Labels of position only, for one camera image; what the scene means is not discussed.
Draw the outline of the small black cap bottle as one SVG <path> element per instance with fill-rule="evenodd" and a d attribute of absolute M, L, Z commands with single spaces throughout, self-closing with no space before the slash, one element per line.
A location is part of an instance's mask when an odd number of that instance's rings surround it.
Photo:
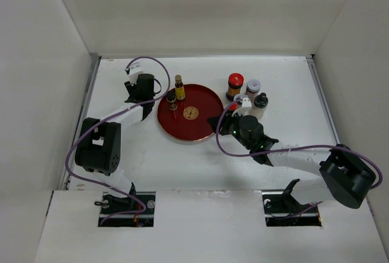
<path fill-rule="evenodd" d="M 173 91 L 169 91 L 166 94 L 166 99 L 168 102 L 168 108 L 171 111 L 175 111 L 177 109 L 177 104 L 176 104 L 176 94 Z"/>

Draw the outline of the yellow label brown bottle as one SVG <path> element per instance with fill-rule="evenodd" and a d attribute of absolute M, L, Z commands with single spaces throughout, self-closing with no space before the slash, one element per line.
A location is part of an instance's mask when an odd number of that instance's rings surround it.
<path fill-rule="evenodd" d="M 185 89 L 184 89 L 184 84 L 182 82 L 182 77 L 181 75 L 176 75 L 175 76 L 175 94 L 176 94 L 176 99 L 177 100 L 184 100 L 185 99 Z"/>

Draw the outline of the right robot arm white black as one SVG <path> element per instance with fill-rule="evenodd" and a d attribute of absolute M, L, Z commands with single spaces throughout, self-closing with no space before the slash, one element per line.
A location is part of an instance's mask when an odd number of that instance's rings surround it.
<path fill-rule="evenodd" d="M 369 190 L 382 176 L 367 165 L 362 156 L 341 144 L 291 146 L 264 133 L 263 125 L 251 115 L 210 117 L 207 120 L 218 136 L 235 138 L 260 165 L 290 168 L 314 175 L 311 180 L 293 179 L 283 191 L 282 205 L 291 212 L 311 202 L 336 202 L 358 209 Z"/>

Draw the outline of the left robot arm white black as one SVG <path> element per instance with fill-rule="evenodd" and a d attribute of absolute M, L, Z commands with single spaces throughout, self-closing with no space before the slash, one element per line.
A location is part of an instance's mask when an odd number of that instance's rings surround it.
<path fill-rule="evenodd" d="M 124 105 L 104 118 L 84 119 L 80 137 L 69 152 L 75 152 L 75 164 L 86 172 L 113 175 L 119 168 L 122 136 L 132 125 L 144 121 L 153 110 L 154 75 L 135 73 L 125 83 L 129 97 Z"/>

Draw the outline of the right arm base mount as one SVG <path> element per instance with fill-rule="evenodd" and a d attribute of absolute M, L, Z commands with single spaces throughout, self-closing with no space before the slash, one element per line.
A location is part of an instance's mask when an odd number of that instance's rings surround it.
<path fill-rule="evenodd" d="M 263 191 L 262 200 L 267 227 L 321 227 L 317 203 L 302 205 L 292 196 L 294 179 L 284 190 Z"/>

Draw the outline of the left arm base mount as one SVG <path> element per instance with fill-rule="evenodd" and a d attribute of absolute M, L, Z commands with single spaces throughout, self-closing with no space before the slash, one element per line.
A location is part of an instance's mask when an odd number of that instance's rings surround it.
<path fill-rule="evenodd" d="M 141 211 L 143 206 L 127 196 L 118 197 L 103 193 L 100 201 L 94 202 L 94 205 L 100 208 L 99 227 L 146 228 L 154 226 L 156 192 L 137 192 L 135 186 L 132 185 L 129 193 L 145 205 L 145 210 Z"/>

